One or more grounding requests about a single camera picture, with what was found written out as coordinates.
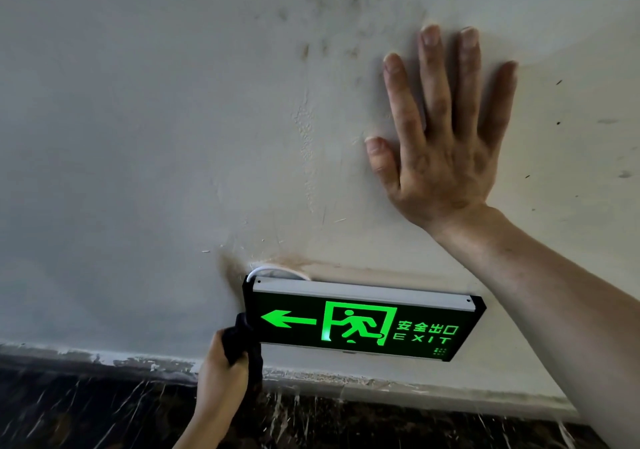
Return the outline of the green lit exit sign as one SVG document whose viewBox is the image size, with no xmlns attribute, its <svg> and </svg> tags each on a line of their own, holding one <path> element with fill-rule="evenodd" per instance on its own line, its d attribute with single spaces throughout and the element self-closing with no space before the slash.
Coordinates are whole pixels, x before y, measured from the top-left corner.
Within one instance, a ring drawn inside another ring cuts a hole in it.
<svg viewBox="0 0 640 449">
<path fill-rule="evenodd" d="M 247 276 L 261 343 L 450 362 L 486 311 L 480 296 Z"/>
</svg>

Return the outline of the person's left forearm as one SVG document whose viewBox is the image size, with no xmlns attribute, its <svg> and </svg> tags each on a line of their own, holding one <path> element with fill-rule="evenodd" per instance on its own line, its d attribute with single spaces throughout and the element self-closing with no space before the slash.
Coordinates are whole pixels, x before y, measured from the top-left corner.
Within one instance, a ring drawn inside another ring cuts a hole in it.
<svg viewBox="0 0 640 449">
<path fill-rule="evenodd" d="M 196 410 L 172 449 L 216 449 L 235 414 L 224 409 Z"/>
</svg>

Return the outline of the person's right forearm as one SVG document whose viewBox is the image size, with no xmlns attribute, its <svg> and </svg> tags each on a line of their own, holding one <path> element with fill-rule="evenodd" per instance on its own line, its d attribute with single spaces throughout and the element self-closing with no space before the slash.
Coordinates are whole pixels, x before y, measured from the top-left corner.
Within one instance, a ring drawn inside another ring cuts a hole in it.
<svg viewBox="0 0 640 449">
<path fill-rule="evenodd" d="M 640 300 L 485 204 L 429 210 L 424 229 L 491 291 L 611 449 L 640 449 Z"/>
</svg>

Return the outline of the person's right hand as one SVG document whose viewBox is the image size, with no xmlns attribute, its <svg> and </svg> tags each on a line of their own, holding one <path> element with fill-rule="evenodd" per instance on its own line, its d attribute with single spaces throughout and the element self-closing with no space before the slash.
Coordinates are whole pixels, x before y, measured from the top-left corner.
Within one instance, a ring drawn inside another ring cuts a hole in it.
<svg viewBox="0 0 640 449">
<path fill-rule="evenodd" d="M 451 86 L 454 144 L 428 140 L 422 109 L 412 94 L 403 60 L 383 59 L 383 79 L 398 146 L 392 150 L 400 170 L 401 193 L 389 199 L 412 224 L 432 235 L 451 219 L 482 210 L 497 175 L 498 151 L 481 139 L 482 56 L 479 32 L 462 29 L 455 41 L 457 78 Z"/>
</svg>

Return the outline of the person's left hand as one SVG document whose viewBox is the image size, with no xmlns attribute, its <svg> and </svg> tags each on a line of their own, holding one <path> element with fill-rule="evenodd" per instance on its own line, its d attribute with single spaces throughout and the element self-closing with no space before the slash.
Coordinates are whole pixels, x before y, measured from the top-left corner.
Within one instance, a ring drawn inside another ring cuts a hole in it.
<svg viewBox="0 0 640 449">
<path fill-rule="evenodd" d="M 198 373 L 195 410 L 237 411 L 248 387 L 245 379 L 215 379 L 209 375 L 209 349 Z"/>
</svg>

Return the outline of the black cloth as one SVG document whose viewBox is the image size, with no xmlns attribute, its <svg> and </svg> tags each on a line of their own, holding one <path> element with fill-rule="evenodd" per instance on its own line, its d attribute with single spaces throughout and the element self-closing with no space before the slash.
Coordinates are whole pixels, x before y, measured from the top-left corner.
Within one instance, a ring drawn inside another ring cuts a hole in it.
<svg viewBox="0 0 640 449">
<path fill-rule="evenodd" d="M 235 324 L 223 331 L 221 342 L 230 365 L 235 364 L 243 354 L 247 354 L 247 391 L 251 394 L 261 391 L 263 370 L 261 344 L 256 331 L 249 324 L 246 313 L 239 313 Z"/>
</svg>

